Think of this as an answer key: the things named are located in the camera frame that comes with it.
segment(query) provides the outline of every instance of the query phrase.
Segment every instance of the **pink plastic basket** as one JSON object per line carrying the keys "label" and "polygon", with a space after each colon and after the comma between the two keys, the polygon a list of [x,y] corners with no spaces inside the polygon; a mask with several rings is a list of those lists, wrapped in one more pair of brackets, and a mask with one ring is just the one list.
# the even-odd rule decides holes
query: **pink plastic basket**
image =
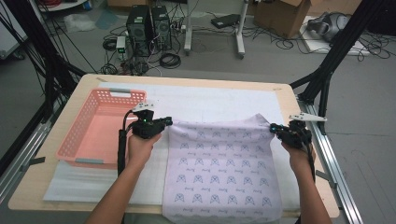
{"label": "pink plastic basket", "polygon": [[117,169],[119,129],[126,112],[146,101],[145,91],[93,89],[57,151],[74,166]]}

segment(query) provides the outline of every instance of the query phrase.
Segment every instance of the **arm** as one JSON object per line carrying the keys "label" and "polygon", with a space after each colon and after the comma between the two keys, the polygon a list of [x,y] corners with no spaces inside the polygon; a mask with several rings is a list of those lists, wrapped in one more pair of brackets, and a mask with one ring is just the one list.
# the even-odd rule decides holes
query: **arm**
{"label": "arm", "polygon": [[129,138],[128,164],[99,204],[93,209],[85,223],[121,223],[137,179],[149,160],[154,143],[160,137],[161,134],[157,134],[149,140],[144,140],[134,135]]}
{"label": "arm", "polygon": [[[282,143],[282,146],[290,154],[290,167],[297,178],[300,190],[302,223],[332,223],[312,178],[308,155],[302,150],[290,147],[284,143]],[[312,153],[315,160],[315,151],[312,151]]]}

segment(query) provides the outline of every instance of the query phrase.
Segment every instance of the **cardboard box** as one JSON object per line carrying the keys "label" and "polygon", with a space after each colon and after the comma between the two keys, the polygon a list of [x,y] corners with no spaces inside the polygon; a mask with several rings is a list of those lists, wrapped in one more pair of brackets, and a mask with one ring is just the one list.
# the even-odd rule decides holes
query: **cardboard box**
{"label": "cardboard box", "polygon": [[321,3],[309,8],[309,16],[320,16],[323,12],[341,12],[353,15],[361,0],[323,0]]}
{"label": "cardboard box", "polygon": [[132,7],[133,5],[151,6],[152,0],[107,0],[110,7]]}
{"label": "cardboard box", "polygon": [[254,0],[248,0],[247,15],[254,16],[254,13],[256,12],[257,4],[254,4],[253,1]]}
{"label": "cardboard box", "polygon": [[309,8],[322,0],[275,0],[260,2],[254,14],[256,25],[270,29],[276,35],[292,38],[297,35]]}

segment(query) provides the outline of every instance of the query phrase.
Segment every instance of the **white plastic bag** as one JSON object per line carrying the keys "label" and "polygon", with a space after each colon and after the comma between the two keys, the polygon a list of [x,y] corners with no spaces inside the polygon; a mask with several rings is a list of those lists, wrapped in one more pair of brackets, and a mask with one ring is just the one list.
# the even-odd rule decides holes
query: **white plastic bag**
{"label": "white plastic bag", "polygon": [[74,33],[77,31],[90,31],[95,28],[95,24],[90,17],[85,14],[71,14],[64,17],[64,23],[67,28],[67,33]]}

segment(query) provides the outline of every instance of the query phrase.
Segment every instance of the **black metal frame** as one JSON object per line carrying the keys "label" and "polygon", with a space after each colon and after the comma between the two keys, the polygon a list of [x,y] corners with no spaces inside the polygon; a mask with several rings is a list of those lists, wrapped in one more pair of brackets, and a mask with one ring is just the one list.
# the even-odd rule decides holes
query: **black metal frame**
{"label": "black metal frame", "polygon": [[77,82],[73,79],[70,73],[78,77],[82,77],[86,72],[75,67],[73,64],[67,62],[57,51],[52,44],[50,37],[47,35],[40,20],[35,15],[35,11],[28,0],[15,1],[4,0],[9,11],[15,17],[23,31],[29,37],[35,50],[38,52],[41,59],[37,59],[29,53],[29,50],[14,28],[0,18],[5,27],[20,43],[26,54],[29,56],[36,71],[40,71],[41,75],[45,77],[45,101],[37,110],[35,115],[23,129],[21,134],[14,141],[12,146],[8,149],[5,156],[0,159],[0,176],[6,171],[8,166],[12,163],[15,157],[20,152],[21,148],[29,138],[35,127],[40,122],[46,122],[53,114],[53,105],[57,97],[60,95],[69,96],[77,86]]}
{"label": "black metal frame", "polygon": [[[292,82],[293,89],[308,83],[305,90],[298,95],[299,100],[308,105],[314,103],[320,93],[318,115],[326,117],[329,88],[335,69],[347,56],[349,50],[359,39],[369,22],[376,16],[388,0],[362,0],[355,13],[346,25],[346,28],[337,36],[332,48],[319,68],[306,77]],[[326,134],[324,122],[318,122],[322,134]]]}

